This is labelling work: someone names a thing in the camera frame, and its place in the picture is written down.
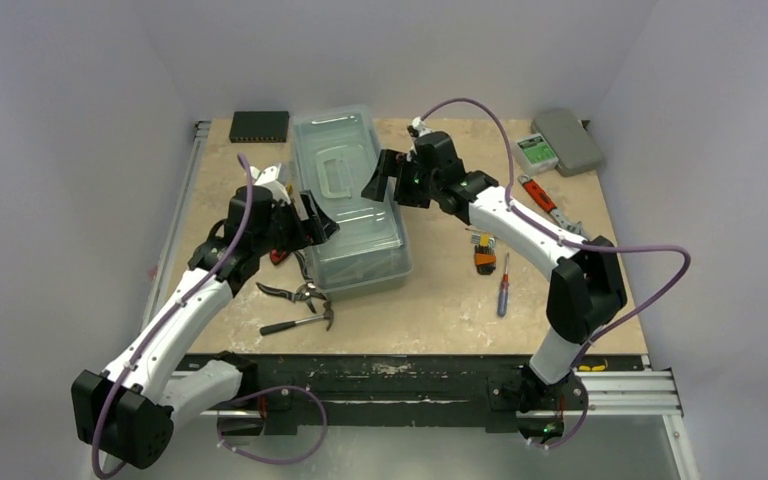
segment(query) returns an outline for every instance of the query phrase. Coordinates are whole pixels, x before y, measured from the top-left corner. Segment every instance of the plastic storage box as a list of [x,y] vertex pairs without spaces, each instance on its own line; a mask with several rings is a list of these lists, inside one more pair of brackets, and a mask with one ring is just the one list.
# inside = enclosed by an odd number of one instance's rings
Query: plastic storage box
[[360,196],[381,149],[369,109],[356,105],[292,121],[297,183],[310,190],[340,231],[307,251],[316,286],[332,300],[404,283],[413,268],[393,192],[384,202]]

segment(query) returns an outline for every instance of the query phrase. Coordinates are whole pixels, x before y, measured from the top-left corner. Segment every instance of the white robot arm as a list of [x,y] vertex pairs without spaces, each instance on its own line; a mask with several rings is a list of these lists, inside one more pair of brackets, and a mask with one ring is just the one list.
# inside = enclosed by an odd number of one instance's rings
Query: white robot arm
[[[257,178],[252,204],[246,205],[247,188],[238,189],[231,198],[228,217],[217,222],[196,248],[189,270],[149,325],[100,374],[84,370],[73,382],[72,406],[82,441],[92,443],[101,423],[101,450],[137,468],[147,468],[159,458],[175,428],[211,406],[255,388],[256,366],[227,352],[185,379],[169,380],[210,320],[257,272],[261,256],[272,249],[293,252],[321,244],[339,226],[319,209],[309,192],[300,193],[307,218],[299,217],[282,184],[280,166],[251,175]],[[247,209],[250,217],[240,241],[220,264]],[[220,227],[222,236],[218,235]],[[184,292],[199,284],[185,301]],[[133,360],[135,352],[142,353]],[[113,392],[123,369],[127,376]],[[102,415],[110,395],[111,407]]]
[[[445,213],[494,234],[550,283],[549,332],[522,371],[520,410],[530,410],[567,380],[582,345],[626,304],[619,260],[616,254],[581,251],[550,240],[519,218],[510,210],[498,181],[484,172],[464,169],[445,132],[432,131],[420,119],[411,123],[408,132],[414,139],[413,149],[407,153],[382,150],[362,195],[383,200],[389,178],[395,178],[394,198],[400,205],[428,208],[435,201]],[[604,237],[587,241],[552,225],[516,200],[512,206],[559,238],[612,246]]]

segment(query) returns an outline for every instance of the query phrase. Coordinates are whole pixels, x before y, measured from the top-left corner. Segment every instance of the red tool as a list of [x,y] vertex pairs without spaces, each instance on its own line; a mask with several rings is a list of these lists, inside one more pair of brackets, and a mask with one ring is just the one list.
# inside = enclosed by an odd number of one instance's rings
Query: red tool
[[564,212],[562,212],[561,209],[558,208],[557,205],[555,205],[555,202],[553,202],[552,199],[549,198],[549,195],[546,194],[543,188],[540,187],[540,185],[538,185],[533,178],[523,174],[523,175],[520,175],[519,178],[517,178],[517,180],[519,180],[519,183],[522,185],[522,188],[524,188],[525,191],[528,192],[528,195],[532,199],[534,199],[535,202],[537,202],[537,205],[540,206],[540,208],[542,208],[544,212],[548,213],[549,216],[552,217],[553,220],[555,220],[555,223],[557,223],[559,227],[563,228],[568,232],[572,232],[576,235],[581,235],[584,238],[588,238],[587,234],[584,233],[584,229],[581,228],[581,222],[577,222],[577,223],[570,222],[567,216],[564,215]]
[[272,262],[272,265],[278,265],[284,260],[286,260],[287,257],[289,256],[290,256],[290,252],[272,250],[271,252],[269,252],[269,261]]

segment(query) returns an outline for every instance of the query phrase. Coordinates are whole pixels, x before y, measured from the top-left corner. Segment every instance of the white enclosure wall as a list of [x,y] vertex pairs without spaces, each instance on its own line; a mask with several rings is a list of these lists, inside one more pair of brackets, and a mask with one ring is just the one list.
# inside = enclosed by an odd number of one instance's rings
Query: white enclosure wall
[[[658,2],[592,130],[620,241],[695,254],[643,327],[703,478],[768,479],[768,2]],[[638,300],[678,264],[626,262]]]
[[[505,117],[589,116],[655,0],[137,0],[199,118],[365,103],[413,117],[470,95]],[[469,107],[447,116],[477,116]]]
[[133,5],[17,3],[0,2],[0,479],[65,480],[89,458],[69,386],[136,333],[192,125]]

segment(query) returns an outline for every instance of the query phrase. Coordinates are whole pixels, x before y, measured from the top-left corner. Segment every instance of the wooden board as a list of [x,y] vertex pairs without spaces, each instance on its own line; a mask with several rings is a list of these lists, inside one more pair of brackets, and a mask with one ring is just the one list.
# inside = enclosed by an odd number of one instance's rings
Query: wooden board
[[[490,121],[431,120],[431,128],[448,132],[468,170],[483,170],[504,184],[507,181],[505,148]],[[522,137],[529,121],[505,121],[512,137]],[[231,144],[230,120],[213,121],[207,147],[189,204],[181,247],[172,277],[177,284],[186,262],[210,227],[224,218],[228,200],[245,184],[236,154],[244,152],[256,167],[291,159],[290,144]],[[408,120],[376,121],[382,146],[410,148],[405,132]],[[573,221],[582,220],[591,234],[614,238],[613,227],[594,172],[564,178],[556,172],[541,174],[538,181]],[[537,209],[518,186],[515,197]],[[496,316],[500,274],[483,277],[475,272],[470,233],[464,225],[436,206],[429,210],[402,208],[407,225],[414,269],[407,284],[353,300],[334,303],[334,327],[324,323],[297,327],[261,337],[263,325],[304,318],[304,304],[291,304],[260,293],[254,281],[295,289],[301,284],[292,259],[275,268],[262,259],[260,272],[204,330],[192,352],[233,350],[253,353],[377,353],[377,354],[479,354],[533,353],[548,329],[545,317],[548,282],[523,258],[514,254],[510,265],[508,314]],[[508,251],[499,245],[497,255]],[[644,353],[646,345],[636,319],[600,340],[593,352]]]

